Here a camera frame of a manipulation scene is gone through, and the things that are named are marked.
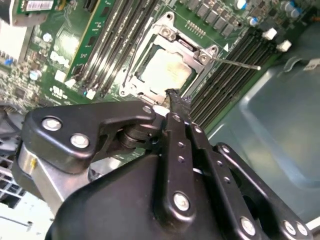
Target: dimm slot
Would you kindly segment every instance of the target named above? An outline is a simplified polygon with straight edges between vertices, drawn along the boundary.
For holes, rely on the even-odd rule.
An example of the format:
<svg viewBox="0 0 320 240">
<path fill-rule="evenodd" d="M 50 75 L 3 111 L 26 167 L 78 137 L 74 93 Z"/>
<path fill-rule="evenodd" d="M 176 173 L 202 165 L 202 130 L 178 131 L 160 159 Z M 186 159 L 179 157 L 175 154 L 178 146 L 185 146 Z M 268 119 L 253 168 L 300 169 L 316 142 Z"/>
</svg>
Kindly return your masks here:
<svg viewBox="0 0 320 240">
<path fill-rule="evenodd" d="M 151 17 L 152 12 L 154 11 L 156 5 L 158 4 L 159 0 L 154 0 L 150 3 L 149 8 L 147 9 L 146 13 L 143 15 L 143 19 L 140 22 L 139 26 L 136 28 L 138 31 L 136 31 L 131 40 L 128 41 L 127 47 L 124 49 L 122 53 L 122 57 L 119 57 L 119 62 L 115 63 L 114 70 L 109 75 L 109 79 L 107 79 L 105 85 L 101 88 L 100 95 L 104 97 L 108 90 L 110 89 L 116 74 L 121 70 L 121 67 L 126 61 L 126 57 L 130 54 L 130 51 L 132 50 L 133 45 L 137 42 L 139 36 L 142 34 L 144 27 L 146 23 L 148 22 L 148 19 Z"/>
<path fill-rule="evenodd" d="M 247 63 L 248 63 L 248 64 L 251 64 L 251 63 L 252 63 L 252 59 L 255 59 L 255 56 L 256 56 L 256 54 L 255 54 L 254 56 L 252 56 L 252 53 L 254 53 L 254 52 L 259 48 L 259 46 L 260 46 L 260 44 L 254 46 L 254 48 L 251 48 L 248 52 L 245 53 L 245 55 L 241 56 L 240 61 L 243 61 L 243 60 L 246 60 L 246 59 L 247 59 Z M 209 114 L 211 114 L 212 111 L 214 111 L 215 108 L 211 109 L 210 113 L 208 114 L 208 108 L 207 108 L 207 107 L 208 107 L 210 104 L 212 104 L 213 102 L 214 102 L 214 105 L 215 105 L 215 106 L 216 106 L 217 104 L 219 104 L 218 102 L 215 102 L 215 101 L 217 100 L 216 97 L 217 97 L 219 94 L 221 95 L 221 93 L 224 92 L 225 86 L 232 80 L 232 77 L 233 77 L 237 72 L 242 73 L 243 71 L 246 71 L 246 69 L 241 68 L 241 67 L 238 67 L 238 66 L 232 67 L 232 69 L 230 69 L 228 75 L 227 75 L 227 76 L 223 76 L 223 83 L 220 84 L 220 86 L 217 86 L 218 89 L 217 89 L 217 87 L 216 87 L 217 90 L 214 89 L 213 91 L 208 92 L 208 95 L 202 99 L 202 101 L 200 102 L 200 103 L 201 103 L 201 106 L 198 106 L 199 111 L 196 113 L 196 115 L 192 115 L 192 117 L 193 117 L 192 119 L 193 119 L 195 122 L 197 122 L 197 123 L 201 123 L 201 121 L 199 120 L 199 118 L 200 118 L 201 116 L 203 116 L 204 112 L 205 112 L 206 116 L 208 116 Z M 234 79 L 237 80 L 237 81 L 241 81 L 242 78 L 241 78 L 241 75 L 240 75 L 240 76 L 238 76 L 237 78 L 234 78 Z"/>
<path fill-rule="evenodd" d="M 247 54 L 250 52 L 250 49 L 255 49 L 256 44 L 256 40 L 250 38 L 249 41 L 247 41 L 246 45 L 242 45 L 240 49 L 237 49 L 236 55 L 232 60 L 239 62 L 244 61 Z M 216 85 L 219 84 L 221 79 L 222 81 L 226 81 L 226 74 L 231 74 L 237 68 L 239 69 L 239 67 L 237 66 L 223 63 L 223 66 L 221 66 L 221 71 L 213 74 L 213 76 L 211 77 L 211 81 L 207 82 L 203 87 L 203 91 L 198 93 L 197 100 L 192 102 L 193 104 L 191 105 L 191 116 L 195 117 L 195 115 L 199 115 L 199 111 L 203 110 L 200 105 L 204 104 L 204 101 L 206 101 L 206 98 L 208 98 L 207 95 L 212 91 L 212 89 L 216 88 Z"/>
<path fill-rule="evenodd" d="M 252 35 L 252 29 L 249 29 L 246 34 L 243 36 L 243 38 L 240 40 L 240 42 L 236 45 L 235 49 L 227 56 L 227 60 L 235 60 L 237 56 L 239 56 L 239 52 L 243 48 L 243 45 L 247 46 L 248 42 L 250 42 L 252 39 L 254 39 L 254 36 Z M 216 76 L 219 76 L 221 72 L 227 68 L 229 65 L 225 63 L 221 63 L 220 66 L 217 68 L 217 70 L 213 73 L 212 77 L 206 82 L 205 86 L 201 88 L 201 90 L 198 92 L 198 94 L 194 97 L 193 103 L 196 103 L 199 98 L 201 98 L 208 90 L 208 87 L 211 86 L 212 82 L 214 81 Z"/>
<path fill-rule="evenodd" d="M 119 53 L 120 53 L 121 49 L 126 47 L 126 45 L 124 44 L 124 41 L 128 37 L 130 31 L 132 31 L 136 22 L 142 16 L 142 14 L 144 12 L 143 11 L 144 6 L 146 5 L 147 2 L 148 2 L 147 0 L 144 0 L 143 2 L 140 2 L 137 5 L 136 9 L 132 9 L 133 14 L 128 18 L 129 25 L 125 28 L 125 31 L 122 32 L 122 35 L 120 35 L 120 37 L 118 38 L 119 40 L 113 42 L 115 47 L 105 57 L 107 59 L 107 62 L 106 62 L 106 64 L 104 64 L 102 71 L 99 72 L 98 77 L 97 77 L 97 82 L 98 82 L 98 86 L 99 86 L 98 88 L 100 88 L 102 85 L 105 84 L 104 82 L 107 78 L 107 74 L 108 74 L 110 68 L 115 66 L 115 60 L 117 57 L 118 58 L 120 57 Z"/>
<path fill-rule="evenodd" d="M 97 75 L 103 61 L 108 58 L 108 53 L 112 51 L 112 42 L 117 39 L 117 36 L 124 31 L 124 27 L 121 29 L 121 26 L 126 23 L 126 16 L 131 12 L 132 5 L 128 4 L 126 1 L 122 1 L 119 6 L 119 13 L 115 16 L 116 21 L 114 22 L 114 26 L 110 29 L 108 36 L 106 36 L 105 41 L 103 42 L 103 47 L 100 52 L 92 52 L 93 55 L 97 54 L 97 57 L 94 61 L 94 64 L 90 69 L 88 69 L 88 73 L 85 75 L 84 84 L 87 88 L 92 88 L 95 85 L 98 85 Z"/>
<path fill-rule="evenodd" d="M 124 5 L 127 3 L 126 0 L 119 0 L 115 2 L 115 6 L 112 8 L 110 15 L 112 16 L 107 24 L 104 25 L 96 44 L 93 47 L 93 50 L 88 58 L 87 63 L 85 64 L 79 79 L 84 78 L 82 84 L 87 87 L 90 84 L 91 80 L 91 73 L 95 71 L 97 67 L 99 67 L 99 59 L 101 57 L 101 53 L 107 46 L 108 39 L 113 35 L 115 25 L 121 21 L 121 17 L 117 17 L 121 15 Z"/>
<path fill-rule="evenodd" d="M 262 60 L 261 60 L 261 65 L 265 64 L 269 59 L 269 56 L 263 56 Z M 238 93 L 239 91 L 241 91 L 241 89 L 243 89 L 243 87 L 249 82 L 249 80 L 256 74 L 257 72 L 255 70 L 250 70 L 248 75 L 247 75 L 247 81 L 242 81 L 240 83 L 239 86 L 236 87 L 236 89 L 234 90 L 236 93 Z M 225 107 L 228 106 L 228 104 L 232 101 L 233 96 L 229 96 L 228 98 L 226 98 L 224 100 L 224 102 L 222 104 L 220 104 L 220 107 L 215 111 L 214 114 L 212 114 L 210 117 L 208 117 L 206 119 L 206 121 L 203 122 L 202 127 L 206 128 L 208 127 L 216 117 L 218 117 L 218 115 L 223 111 L 223 109 Z"/>
<path fill-rule="evenodd" d="M 257 50 L 250 59 L 248 61 L 248 64 L 254 64 L 256 62 L 259 62 L 259 59 L 261 59 L 261 57 L 267 52 L 266 49 L 261 49 L 259 48 L 259 45 L 256 47 Z M 223 85 L 222 88 L 219 89 L 218 91 L 218 94 L 217 93 L 214 93 L 215 96 L 213 98 L 211 98 L 208 102 L 206 102 L 206 114 L 204 115 L 203 113 L 201 113 L 199 115 L 199 117 L 197 118 L 196 122 L 198 124 L 200 124 L 201 126 L 204 124 L 204 122 L 214 113 L 214 111 L 216 111 L 216 109 L 220 106 L 221 102 L 228 98 L 228 95 L 230 94 L 230 92 L 235 92 L 235 88 L 237 88 L 237 86 L 239 84 L 241 84 L 242 82 L 246 82 L 248 80 L 248 73 L 251 71 L 249 69 L 245 69 L 245 68 L 240 68 L 238 67 L 238 69 L 236 70 L 237 73 L 235 72 L 233 74 L 232 77 L 234 77 L 233 79 L 235 79 L 234 82 L 231 82 L 230 84 L 227 84 L 227 85 Z M 211 108 L 209 111 L 208 111 L 208 106 L 210 104 L 212 104 L 212 102 L 214 101 L 214 106 L 213 108 Z"/>
</svg>

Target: green circuit board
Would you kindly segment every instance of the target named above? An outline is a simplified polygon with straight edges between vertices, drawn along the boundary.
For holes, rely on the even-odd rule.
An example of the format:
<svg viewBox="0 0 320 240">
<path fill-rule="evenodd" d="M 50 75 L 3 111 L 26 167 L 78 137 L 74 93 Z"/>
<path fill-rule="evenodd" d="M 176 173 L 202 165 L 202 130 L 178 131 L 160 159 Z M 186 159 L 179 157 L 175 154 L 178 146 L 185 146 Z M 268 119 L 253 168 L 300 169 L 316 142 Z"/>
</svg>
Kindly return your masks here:
<svg viewBox="0 0 320 240">
<path fill-rule="evenodd" d="M 148 31 L 168 13 L 173 14 L 172 29 L 186 48 L 196 52 L 214 45 L 218 49 L 216 57 L 226 59 L 252 28 L 249 18 L 255 17 L 259 24 L 274 26 L 285 39 L 296 39 L 308 27 L 312 8 L 310 4 L 302 5 L 300 16 L 292 18 L 281 9 L 282 3 L 278 0 L 252 0 L 243 9 L 236 9 L 234 0 L 134 0 L 130 6 L 127 2 L 55 1 L 57 8 L 61 4 L 64 8 L 53 9 L 46 22 L 33 27 L 24 62 L 4 64 L 7 56 L 0 55 L 1 101 L 16 106 L 25 114 L 37 107 L 135 100 L 139 93 L 121 94 L 124 79 L 134 76 L 137 73 L 134 69 L 146 69 L 157 54 L 158 49 L 154 50 L 152 41 L 145 45 L 141 55 L 137 52 Z M 92 4 L 95 7 L 88 10 L 88 5 Z M 200 11 L 203 5 L 207 6 L 205 14 Z M 211 12 L 216 13 L 214 20 L 209 19 Z M 103 51 L 101 64 L 91 65 L 97 61 L 95 53 Z M 263 70 L 252 76 L 252 80 L 221 110 L 222 114 L 226 114 L 279 55 L 275 51 L 269 56 Z M 220 62 L 213 61 L 203 67 L 201 73 L 195 74 L 193 68 L 184 64 L 183 70 L 188 70 L 190 75 L 181 81 L 181 89 L 195 97 L 220 66 Z M 137 81 L 144 83 L 145 80 L 137 77 Z M 88 97 L 88 91 L 92 89 L 96 93 Z"/>
</svg>

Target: screw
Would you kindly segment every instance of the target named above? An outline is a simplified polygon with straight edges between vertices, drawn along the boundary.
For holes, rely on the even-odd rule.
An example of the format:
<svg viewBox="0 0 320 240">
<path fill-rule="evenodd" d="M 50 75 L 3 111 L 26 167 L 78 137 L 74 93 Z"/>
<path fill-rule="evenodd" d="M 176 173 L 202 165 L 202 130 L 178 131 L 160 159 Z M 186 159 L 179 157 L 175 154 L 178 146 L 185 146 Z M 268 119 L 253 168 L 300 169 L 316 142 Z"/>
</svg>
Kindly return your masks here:
<svg viewBox="0 0 320 240">
<path fill-rule="evenodd" d="M 225 177 L 223 178 L 223 180 L 224 180 L 227 184 L 230 184 L 230 178 L 228 178 L 228 177 L 225 176 Z"/>
<path fill-rule="evenodd" d="M 49 131 L 57 131 L 62 127 L 62 124 L 57 119 L 48 117 L 42 121 L 42 127 Z"/>
<path fill-rule="evenodd" d="M 170 31 L 170 29 L 168 29 L 168 28 L 164 28 L 164 29 L 162 29 L 161 34 L 162 34 L 165 38 L 168 38 L 168 37 L 171 35 L 171 31 Z"/>
<path fill-rule="evenodd" d="M 145 111 L 147 114 L 151 114 L 152 111 L 151 111 L 151 108 L 149 106 L 144 106 L 143 108 L 143 111 Z"/>
<path fill-rule="evenodd" d="M 226 153 L 230 153 L 230 150 L 227 146 L 222 146 L 223 151 L 225 151 Z"/>
<path fill-rule="evenodd" d="M 180 141 L 180 142 L 178 142 L 178 146 L 183 149 L 186 145 Z"/>
<path fill-rule="evenodd" d="M 202 63 L 205 63 L 207 61 L 208 57 L 206 55 L 200 55 L 199 60 Z"/>
<path fill-rule="evenodd" d="M 183 156 L 178 156 L 178 162 L 179 163 L 184 163 L 185 162 L 185 158 Z"/>
<path fill-rule="evenodd" d="M 291 234 L 291 235 L 296 235 L 296 230 L 294 227 L 291 225 L 290 222 L 288 221 L 283 221 L 283 224 L 285 226 L 285 229 Z"/>
<path fill-rule="evenodd" d="M 197 132 L 197 133 L 202 133 L 202 130 L 201 130 L 201 128 L 200 127 L 198 127 L 198 126 L 194 126 L 194 129 L 195 129 L 195 131 Z"/>
<path fill-rule="evenodd" d="M 85 149 L 86 147 L 89 146 L 89 139 L 87 138 L 87 136 L 81 133 L 74 134 L 71 137 L 70 142 L 72 143 L 73 146 L 80 149 Z"/>
<path fill-rule="evenodd" d="M 174 120 L 176 120 L 177 122 L 181 122 L 180 117 L 178 115 L 173 115 L 172 116 Z"/>
<path fill-rule="evenodd" d="M 242 217 L 241 218 L 241 225 L 247 234 L 249 234 L 251 236 L 256 235 L 255 226 L 252 224 L 252 222 L 248 218 Z"/>
<path fill-rule="evenodd" d="M 181 211 L 187 211 L 190 208 L 190 203 L 187 197 L 182 193 L 175 193 L 173 195 L 173 201 L 176 207 Z"/>
<path fill-rule="evenodd" d="M 305 236 L 308 236 L 308 231 L 305 228 L 305 226 L 303 226 L 300 222 L 297 222 L 296 226 L 298 227 L 298 230 L 299 230 L 300 233 L 302 233 Z"/>
</svg>

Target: black bracket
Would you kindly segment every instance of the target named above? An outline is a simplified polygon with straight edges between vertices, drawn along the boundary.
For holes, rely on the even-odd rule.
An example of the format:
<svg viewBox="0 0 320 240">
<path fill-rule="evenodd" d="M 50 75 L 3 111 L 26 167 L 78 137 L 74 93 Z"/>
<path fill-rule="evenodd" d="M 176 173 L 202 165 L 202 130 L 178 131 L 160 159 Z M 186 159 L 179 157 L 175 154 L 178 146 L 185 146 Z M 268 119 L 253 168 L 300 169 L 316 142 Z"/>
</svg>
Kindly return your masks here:
<svg viewBox="0 0 320 240">
<path fill-rule="evenodd" d="M 171 94 L 174 112 L 166 117 L 140 101 L 49 107 L 27 115 L 24 146 L 57 171 L 77 174 L 107 156 L 146 150 L 70 195 L 48 238 L 313 239 L 230 146 L 210 145 L 191 123 L 188 104 Z M 46 129 L 47 118 L 61 128 Z M 88 146 L 72 145 L 74 134 L 86 136 Z"/>
<path fill-rule="evenodd" d="M 56 119 L 61 123 L 57 131 L 47 130 L 43 121 Z M 24 121 L 21 138 L 26 148 L 66 173 L 78 174 L 91 162 L 118 152 L 121 144 L 117 135 L 126 126 L 151 124 L 156 118 L 151 107 L 141 101 L 104 102 L 38 108 L 29 112 Z M 74 134 L 89 139 L 86 148 L 71 144 Z"/>
</svg>

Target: black ram slot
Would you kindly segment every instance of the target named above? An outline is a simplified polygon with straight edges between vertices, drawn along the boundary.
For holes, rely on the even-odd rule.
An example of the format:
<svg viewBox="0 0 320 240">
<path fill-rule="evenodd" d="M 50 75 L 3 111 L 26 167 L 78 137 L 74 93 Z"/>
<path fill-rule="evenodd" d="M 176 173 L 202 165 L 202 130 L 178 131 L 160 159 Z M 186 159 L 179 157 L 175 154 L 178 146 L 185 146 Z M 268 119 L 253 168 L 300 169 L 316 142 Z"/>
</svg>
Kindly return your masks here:
<svg viewBox="0 0 320 240">
<path fill-rule="evenodd" d="M 275 46 L 261 40 L 260 32 L 251 29 L 227 59 L 262 66 L 274 52 Z M 221 64 L 192 100 L 192 120 L 206 128 L 256 73 L 256 70 Z"/>
<path fill-rule="evenodd" d="M 246 61 L 248 64 L 254 64 L 256 62 L 256 56 L 259 58 L 263 53 L 263 51 L 259 47 L 260 44 L 257 44 L 254 48 L 250 49 L 250 51 L 245 52 L 245 55 L 240 59 L 240 61 L 248 59 Z M 202 124 L 203 121 L 201 120 L 201 118 L 206 118 L 206 116 L 209 116 L 213 113 L 217 105 L 219 105 L 219 98 L 223 97 L 226 88 L 232 88 L 237 85 L 237 83 L 242 80 L 243 76 L 245 76 L 248 71 L 249 69 L 247 68 L 234 66 L 227 76 L 223 76 L 224 83 L 220 85 L 220 88 L 218 90 L 211 91 L 206 99 L 203 99 L 203 101 L 201 101 L 201 106 L 199 107 L 201 111 L 197 113 L 197 116 L 194 116 L 193 120 L 198 124 Z"/>
<path fill-rule="evenodd" d="M 94 49 L 89 57 L 89 60 L 92 61 L 95 58 L 95 61 L 92 62 L 90 65 L 86 65 L 85 69 L 83 69 L 83 73 L 86 73 L 85 79 L 83 80 L 82 84 L 85 85 L 87 88 L 91 88 L 92 86 L 95 86 L 97 84 L 97 71 L 101 67 L 102 62 L 104 61 L 107 52 L 110 50 L 110 45 L 112 43 L 112 40 L 114 39 L 117 30 L 120 28 L 120 26 L 123 24 L 125 16 L 128 14 L 128 11 L 131 9 L 131 4 L 126 4 L 126 1 L 118 1 L 118 5 L 116 8 L 114 7 L 114 13 L 118 12 L 118 18 L 112 22 L 110 25 L 105 25 L 105 29 L 100 34 L 99 40 L 97 43 L 101 43 L 103 41 L 103 38 L 105 37 L 105 34 L 108 32 L 107 37 L 103 41 L 103 47 L 98 50 L 100 44 L 96 44 L 94 46 Z"/>
<path fill-rule="evenodd" d="M 240 42 L 237 44 L 237 46 L 234 48 L 234 50 L 227 56 L 227 60 L 235 60 L 239 53 L 242 51 L 243 46 L 247 46 L 248 43 L 250 43 L 254 38 L 252 34 L 252 28 L 249 29 L 246 34 L 243 36 L 243 38 L 240 40 Z M 201 98 L 201 96 L 208 90 L 208 88 L 211 86 L 212 82 L 216 78 L 216 76 L 219 76 L 224 69 L 226 69 L 229 66 L 229 64 L 221 63 L 218 69 L 213 73 L 213 76 L 211 79 L 209 79 L 205 86 L 199 91 L 197 96 L 193 99 L 193 102 L 196 103 L 198 98 Z"/>
<path fill-rule="evenodd" d="M 259 43 L 256 41 L 251 41 L 249 44 L 242 46 L 242 50 L 240 50 L 236 57 L 235 61 L 239 62 L 245 62 L 249 59 L 250 55 L 253 51 L 257 49 L 257 46 Z M 221 88 L 221 86 L 227 84 L 227 82 L 230 81 L 231 75 L 239 71 L 241 68 L 238 66 L 225 64 L 223 66 L 224 70 L 219 73 L 219 75 L 212 76 L 212 79 L 214 79 L 214 82 L 211 82 L 210 87 L 207 88 L 207 91 L 202 95 L 201 98 L 198 98 L 198 101 L 196 104 L 192 105 L 192 111 L 191 116 L 194 121 L 197 120 L 196 116 L 200 116 L 206 109 L 204 109 L 204 106 L 207 106 L 207 101 L 213 101 L 214 96 L 212 96 L 212 92 L 216 92 L 213 89 Z"/>
<path fill-rule="evenodd" d="M 265 55 L 263 56 L 263 59 L 262 59 L 262 62 L 261 64 L 265 64 L 269 59 L 269 55 Z M 255 70 L 250 70 L 246 79 L 247 81 L 241 81 L 239 86 L 237 86 L 233 91 L 235 93 L 238 93 L 239 91 L 241 91 L 241 89 L 248 83 L 248 81 L 256 74 L 257 72 Z M 210 123 L 212 123 L 214 121 L 214 119 L 216 117 L 218 117 L 219 113 L 221 113 L 223 111 L 223 109 L 225 107 L 228 106 L 228 104 L 232 101 L 234 95 L 230 95 L 228 96 L 219 106 L 219 108 L 216 109 L 215 113 L 214 114 L 211 114 L 210 117 L 208 117 L 206 119 L 206 121 L 203 122 L 203 127 L 206 128 L 209 126 Z"/>
<path fill-rule="evenodd" d="M 260 59 L 262 56 L 264 56 L 264 54 L 266 54 L 266 50 L 262 50 L 261 48 L 255 48 L 253 50 L 256 50 L 256 49 L 257 49 L 257 51 L 252 56 L 252 58 L 250 58 L 250 61 L 248 62 L 248 64 L 255 64 L 257 62 L 260 62 L 260 61 L 256 61 L 256 59 Z M 250 70 L 250 69 L 243 68 L 243 67 L 237 67 L 237 73 L 234 74 L 232 77 L 233 82 L 229 82 L 227 85 L 225 85 L 221 89 L 219 94 L 216 97 L 214 97 L 214 102 L 215 102 L 214 107 L 212 107 L 210 110 L 207 110 L 206 114 L 200 115 L 200 118 L 197 119 L 198 124 L 200 124 L 200 125 L 204 124 L 204 122 L 209 118 L 209 116 L 211 116 L 212 114 L 214 114 L 217 111 L 217 108 L 220 106 L 221 102 L 225 98 L 228 98 L 228 95 L 231 95 L 231 93 L 232 93 L 232 95 L 235 94 L 234 89 L 236 89 L 236 87 L 239 84 L 242 84 L 242 83 L 247 82 L 249 80 L 248 74 L 250 71 L 256 73 L 255 70 Z M 210 104 L 212 104 L 211 101 L 206 103 L 206 106 L 210 106 Z"/>
<path fill-rule="evenodd" d="M 125 63 L 127 56 L 130 54 L 132 47 L 133 47 L 133 44 L 137 42 L 137 40 L 139 39 L 139 36 L 142 34 L 144 27 L 146 25 L 146 22 L 150 18 L 151 14 L 154 11 L 158 2 L 159 2 L 159 0 L 153 0 L 151 3 L 149 3 L 147 10 L 146 9 L 144 10 L 143 18 L 140 21 L 139 26 L 136 28 L 137 31 L 133 34 L 130 42 L 128 43 L 128 45 L 124 49 L 121 57 L 119 58 L 119 61 L 117 63 L 115 63 L 115 67 L 114 67 L 112 73 L 109 75 L 110 77 L 107 79 L 104 86 L 100 90 L 100 96 L 102 98 L 104 98 L 105 95 L 108 93 L 110 87 L 112 86 L 112 83 L 114 82 L 114 79 L 115 79 L 117 73 L 121 70 L 121 67 Z"/>
</svg>

